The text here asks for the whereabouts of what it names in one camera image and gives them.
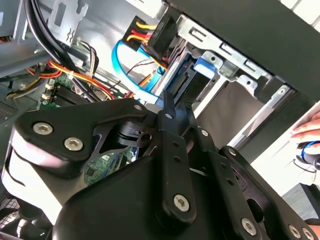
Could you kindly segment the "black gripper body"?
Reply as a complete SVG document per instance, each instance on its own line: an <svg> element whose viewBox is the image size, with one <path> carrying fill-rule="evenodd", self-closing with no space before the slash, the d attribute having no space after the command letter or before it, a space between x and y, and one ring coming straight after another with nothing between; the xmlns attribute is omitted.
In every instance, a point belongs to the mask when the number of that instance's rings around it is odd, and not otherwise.
<svg viewBox="0 0 320 240"><path fill-rule="evenodd" d="M207 174L186 155L144 157L78 192L62 208L55 240L226 240Z"/></svg>

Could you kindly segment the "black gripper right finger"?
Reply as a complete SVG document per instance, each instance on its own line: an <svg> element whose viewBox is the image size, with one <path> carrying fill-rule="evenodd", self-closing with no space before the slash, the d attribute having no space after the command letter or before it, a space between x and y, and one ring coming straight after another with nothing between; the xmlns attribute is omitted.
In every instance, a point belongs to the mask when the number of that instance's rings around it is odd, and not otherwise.
<svg viewBox="0 0 320 240"><path fill-rule="evenodd" d="M233 147L217 149L191 106L176 106L178 129L214 187L219 230L227 240L316 240L317 234Z"/></svg>

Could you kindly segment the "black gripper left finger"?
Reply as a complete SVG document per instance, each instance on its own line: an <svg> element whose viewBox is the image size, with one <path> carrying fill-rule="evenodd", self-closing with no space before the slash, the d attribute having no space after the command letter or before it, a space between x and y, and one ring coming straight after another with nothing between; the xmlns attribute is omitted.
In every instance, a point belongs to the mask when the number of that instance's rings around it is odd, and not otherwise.
<svg viewBox="0 0 320 240"><path fill-rule="evenodd" d="M195 197L168 92L159 112L122 98L23 113L13 124L1 179L10 194L55 224L63 205L85 188L87 163L130 146L156 164L157 212L189 222L196 215Z"/></svg>

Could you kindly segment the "person's hand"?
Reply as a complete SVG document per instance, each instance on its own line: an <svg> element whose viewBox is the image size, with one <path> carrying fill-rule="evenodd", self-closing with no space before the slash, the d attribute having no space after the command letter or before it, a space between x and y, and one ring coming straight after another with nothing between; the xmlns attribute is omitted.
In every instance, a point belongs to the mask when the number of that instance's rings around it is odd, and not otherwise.
<svg viewBox="0 0 320 240"><path fill-rule="evenodd" d="M320 120L305 123L292 132L291 140L302 143L320 140Z"/></svg>

